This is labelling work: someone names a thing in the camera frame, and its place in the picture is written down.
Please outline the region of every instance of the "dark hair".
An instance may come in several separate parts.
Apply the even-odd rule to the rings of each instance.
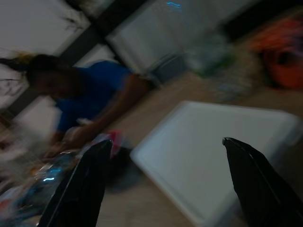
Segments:
[[[25,73],[25,77],[30,86],[32,86],[36,80],[38,72],[40,71],[59,71],[58,62],[59,58],[46,55],[46,54],[39,54],[34,57],[31,62],[27,66],[27,71]]]

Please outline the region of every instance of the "blue shirt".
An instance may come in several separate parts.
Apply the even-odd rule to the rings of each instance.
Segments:
[[[113,95],[123,89],[129,69],[112,61],[102,61],[89,68],[78,68],[83,77],[84,95],[74,99],[61,99],[57,106],[62,111],[58,131],[66,132],[77,126],[77,119],[93,119],[108,104]]]

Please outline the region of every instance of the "blue light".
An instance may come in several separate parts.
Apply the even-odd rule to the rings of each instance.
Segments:
[[[44,179],[43,181],[52,181],[52,180],[54,180],[55,178],[54,177],[52,177],[52,178],[46,178],[46,179]]]
[[[175,6],[175,7],[181,7],[181,4],[176,4],[176,3],[174,3],[174,2],[167,2],[166,3],[167,5],[173,5],[173,6]]]

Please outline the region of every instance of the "man's arm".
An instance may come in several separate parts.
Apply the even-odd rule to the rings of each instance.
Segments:
[[[82,130],[79,130],[70,142],[68,148],[80,148],[87,142],[93,140],[107,126],[117,120],[133,107],[142,97],[150,91],[148,82],[136,74],[131,74],[125,79],[124,89],[119,91],[113,102],[106,107],[95,119],[95,121]]]

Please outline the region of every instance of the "man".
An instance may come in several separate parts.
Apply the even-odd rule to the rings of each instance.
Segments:
[[[54,98],[62,111],[48,157],[83,147],[150,90],[146,80],[117,63],[102,61],[89,68],[74,68],[43,54],[30,62],[26,78],[39,94]],[[61,143],[67,130],[78,126],[78,119],[93,123],[77,130],[71,141]]]

